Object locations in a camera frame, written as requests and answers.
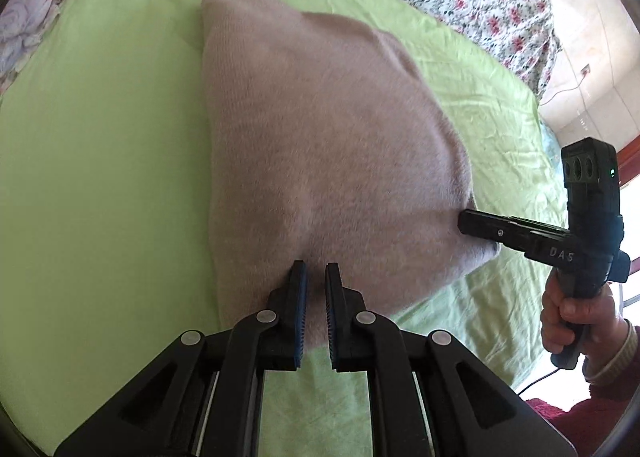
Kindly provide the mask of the right forearm maroon sleeve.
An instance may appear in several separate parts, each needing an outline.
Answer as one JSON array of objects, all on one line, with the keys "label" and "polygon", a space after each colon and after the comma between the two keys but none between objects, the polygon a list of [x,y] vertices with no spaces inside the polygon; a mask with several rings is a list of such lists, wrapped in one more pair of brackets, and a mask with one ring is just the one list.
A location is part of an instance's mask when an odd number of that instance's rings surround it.
[{"label": "right forearm maroon sleeve", "polygon": [[639,328],[625,321],[626,338],[622,347],[604,366],[592,370],[588,361],[582,373],[589,383],[588,399],[569,411],[542,399],[526,403],[548,420],[574,445],[579,456],[591,456],[604,442],[639,385]]}]

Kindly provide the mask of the right hand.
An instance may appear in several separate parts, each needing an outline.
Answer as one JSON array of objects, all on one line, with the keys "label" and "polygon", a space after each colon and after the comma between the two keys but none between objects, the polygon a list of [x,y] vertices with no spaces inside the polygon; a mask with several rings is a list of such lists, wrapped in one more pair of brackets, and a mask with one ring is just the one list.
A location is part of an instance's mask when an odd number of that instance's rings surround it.
[{"label": "right hand", "polygon": [[574,342],[568,323],[589,327],[588,337],[582,341],[582,354],[590,373],[597,373],[614,359],[629,333],[629,324],[617,312],[609,285],[604,285],[592,299],[567,298],[556,269],[552,269],[546,282],[540,320],[542,345],[552,354],[560,354]]}]

